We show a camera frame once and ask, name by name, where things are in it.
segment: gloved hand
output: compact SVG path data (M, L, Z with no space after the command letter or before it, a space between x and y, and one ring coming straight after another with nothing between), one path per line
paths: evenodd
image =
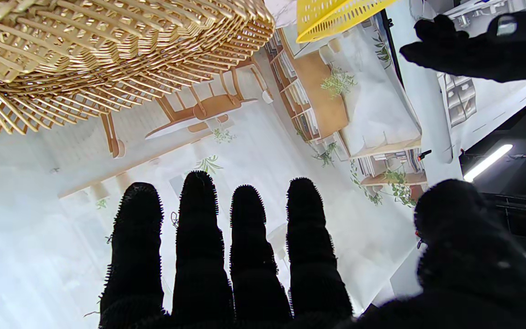
M307 321L327 328L352 315L326 231L322 201L309 179L292 181L288 190L286 239L295 319L276 276L274 253L265 238L265 210L257 191L241 186L232 198L234 291L223 269L225 246L217 213L212 179L203 171L188 174L180 200L170 316L162 308L159 231L163 215L159 196L152 185L131 185L115 219L100 327L145 329L214 323L202 327L229 328L263 323L269 328Z
M409 62L453 75L498 82L526 80L526 12L495 17L488 31L469 37L444 15L415 24L421 42L401 47Z

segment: rattan lampshade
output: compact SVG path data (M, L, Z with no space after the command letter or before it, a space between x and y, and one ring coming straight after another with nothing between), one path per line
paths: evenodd
M263 0L0 1L0 133L131 108L250 57Z

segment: ceiling light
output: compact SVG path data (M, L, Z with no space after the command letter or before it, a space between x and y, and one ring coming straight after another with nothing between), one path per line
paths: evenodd
M472 182L474 178L482 173L482 171L485 171L488 167L490 167L490 165L495 163L496 160L499 160L503 155L507 154L511 148L513 148L512 144L505 144L501 146L493 154L489 155L486 159L482 160L482 162L474 166L474 168L470 169L470 171L464 175L464 180Z

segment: yellow plastic basket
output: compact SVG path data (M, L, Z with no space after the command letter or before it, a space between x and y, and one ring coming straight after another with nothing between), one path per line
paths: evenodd
M298 0L297 43L348 30L396 0Z

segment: plant illustration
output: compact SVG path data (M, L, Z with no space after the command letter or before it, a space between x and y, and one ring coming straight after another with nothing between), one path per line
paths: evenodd
M350 162L350 180L359 187L359 189L362 189L363 192L365 192L365 196L367 199L369 199L370 202L372 202L375 206L378 206L379 204L383 204L383 197L378 192L375 193L374 196L369 194L369 191L366 187L361 185L361 180L358 176L358 168L354 165L354 160Z
M326 148L326 151L324 151L322 154L316 153L316 155L312 156L314 159L322 160L322 167L326 167L327 165L331 165L334 160L332 160L332 152L336 150L336 142L332 142L328 144L328 147Z
M374 46L379 48L379 50L375 51L376 52L376 56L382 62L387 63L387 66L385 67L385 69L388 69L389 66L391 66L391 56L389 55L389 52L387 51L387 48L386 48L386 46L384 44L384 41L380 37L380 33L378 33L378 31L377 31L377 36L378 36L378 38L377 37L372 38L374 41L377 42Z
M320 87L330 91L331 98L334 98L342 93L348 94L353 85L357 85L354 77L342 71L340 67L335 67L332 69L330 77L324 79Z
M236 138L235 135L231 135L228 130L223 130L222 128L215 128L212 133L215 135L215 140L218 144L223 142L230 143L231 140Z
M209 174L216 173L216 169L223 169L223 167L215 164L215 162L219 159L218 156L213 155L209 156L208 158L202 159L202 161L196 162L196 168L197 170L202 170Z
M393 196L395 196L396 202L401 202L403 206L408 206L409 208L415 207L416 202L411 199L411 189L409 185L407 185L405 173L390 171L388 169L384 173L384 177L393 188Z
M104 199L100 199L96 202L96 208L97 209L101 209L101 208L107 208L107 199L104 198Z
M298 127L296 127L296 133L298 134L299 137L301 137L301 140L303 140L305 143L309 144L309 140L306 140L305 139L305 135L303 134L303 131L301 131L301 129L299 129Z

